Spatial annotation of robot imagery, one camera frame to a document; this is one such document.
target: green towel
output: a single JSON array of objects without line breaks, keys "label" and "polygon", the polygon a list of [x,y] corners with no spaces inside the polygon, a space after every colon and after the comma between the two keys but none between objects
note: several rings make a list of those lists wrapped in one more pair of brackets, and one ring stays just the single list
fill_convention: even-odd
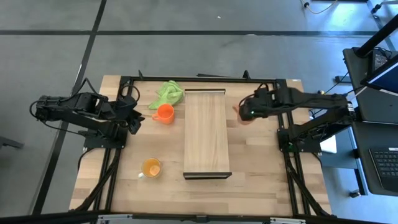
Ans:
[{"label": "green towel", "polygon": [[183,99],[183,91],[181,87],[172,80],[164,82],[157,94],[159,99],[148,106],[151,110],[156,110],[160,105],[165,103],[175,105]]}]

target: concrete floor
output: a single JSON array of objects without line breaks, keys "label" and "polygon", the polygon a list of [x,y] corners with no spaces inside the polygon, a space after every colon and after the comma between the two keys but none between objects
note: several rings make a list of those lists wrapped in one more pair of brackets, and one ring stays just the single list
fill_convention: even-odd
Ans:
[{"label": "concrete floor", "polygon": [[[0,30],[91,30],[100,0],[0,1]],[[319,11],[328,2],[312,2]],[[383,6],[385,24],[398,12]],[[377,31],[365,3],[341,2],[313,15],[299,0],[113,0],[105,7],[100,30],[294,30]],[[97,36],[85,76],[99,88],[103,75],[195,76],[197,73],[253,78],[295,78],[304,89],[329,89],[344,75],[342,50],[360,46],[368,36],[140,35]],[[392,43],[398,47],[398,35]],[[30,212],[55,131],[28,113],[41,95],[70,94],[87,35],[0,35],[0,136],[24,142],[23,150],[0,151],[0,217]],[[343,93],[339,85],[332,93]],[[67,134],[47,195],[44,213],[65,212],[73,192],[83,139]],[[349,198],[358,188],[352,170],[324,168],[333,214],[396,222],[398,198],[369,195]],[[153,223],[153,221],[134,221]]]}]

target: wooden tabletop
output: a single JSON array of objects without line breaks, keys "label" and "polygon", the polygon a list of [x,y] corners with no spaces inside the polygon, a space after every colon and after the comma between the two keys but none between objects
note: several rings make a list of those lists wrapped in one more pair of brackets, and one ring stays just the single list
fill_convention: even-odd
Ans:
[{"label": "wooden tabletop", "polygon": [[[115,100],[120,76],[105,75],[100,93]],[[151,119],[148,105],[157,99],[162,82],[135,81],[141,99],[134,108],[146,118],[136,135],[127,137],[121,152],[112,201],[112,212],[174,213],[208,215],[291,216],[289,188],[282,153],[279,151],[276,116],[257,119],[244,126],[236,121],[233,105],[253,93],[257,83],[179,82],[183,88],[224,88],[228,133],[229,165],[232,176],[226,180],[185,180],[183,178],[185,102],[175,106],[175,121],[164,125]],[[287,80],[288,86],[303,90],[300,80]],[[308,121],[308,110],[293,111],[296,124]],[[104,149],[94,149],[81,161],[70,208],[76,208],[98,182]],[[322,168],[312,155],[301,153],[305,183],[317,202],[330,211]],[[145,159],[157,158],[162,174],[156,179],[137,176]],[[299,211],[303,212],[295,186]],[[100,208],[108,187],[105,186]]]}]

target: orange cup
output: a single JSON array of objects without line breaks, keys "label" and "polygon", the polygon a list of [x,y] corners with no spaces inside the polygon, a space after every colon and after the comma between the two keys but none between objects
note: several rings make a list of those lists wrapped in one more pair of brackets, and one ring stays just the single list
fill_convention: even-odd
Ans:
[{"label": "orange cup", "polygon": [[171,124],[174,121],[174,108],[170,104],[163,104],[158,109],[156,114],[152,115],[152,119],[160,121],[164,124]]},{"label": "orange cup", "polygon": [[141,173],[138,174],[138,178],[142,177],[157,177],[162,170],[160,161],[155,158],[146,159],[142,163]]}]

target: computer screen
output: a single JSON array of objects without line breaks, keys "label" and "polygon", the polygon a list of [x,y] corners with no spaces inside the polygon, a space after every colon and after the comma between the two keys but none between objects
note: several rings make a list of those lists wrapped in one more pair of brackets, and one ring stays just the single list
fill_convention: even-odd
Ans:
[{"label": "computer screen", "polygon": [[377,69],[372,77],[367,78],[365,85],[398,96],[398,57],[386,64],[388,65]]}]

